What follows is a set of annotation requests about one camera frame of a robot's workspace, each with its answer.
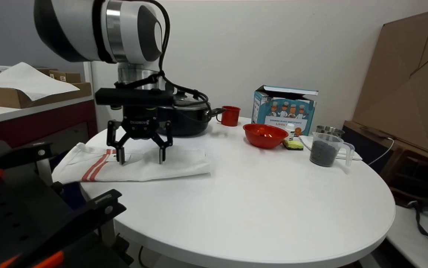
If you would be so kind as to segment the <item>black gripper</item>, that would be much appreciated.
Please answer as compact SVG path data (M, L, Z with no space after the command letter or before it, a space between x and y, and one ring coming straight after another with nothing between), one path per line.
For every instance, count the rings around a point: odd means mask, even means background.
M124 134L120 140L117 140L115 132L120 126L123 128ZM159 163L162 163L166 159L166 149L172 146L172 129L170 122L166 120L163 125L163 135L166 138L163 140L159 135L157 126L159 122L156 107L124 105L121 123L117 120L107 122L107 146L114 149L115 160L123 165L126 160L123 146L129 138L151 138L159 147Z

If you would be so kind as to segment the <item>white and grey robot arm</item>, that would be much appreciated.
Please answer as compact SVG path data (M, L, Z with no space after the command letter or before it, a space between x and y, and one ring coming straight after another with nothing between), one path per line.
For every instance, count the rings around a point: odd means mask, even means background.
M71 62L104 61L117 65L113 87L99 87L95 101L121 110L120 120L107 122L107 144L124 162L124 143L153 140L159 162L172 144L172 125L159 110L173 102L156 84L165 77L163 58L169 29L160 29L153 7L169 22L156 0L34 0L32 17L41 41Z

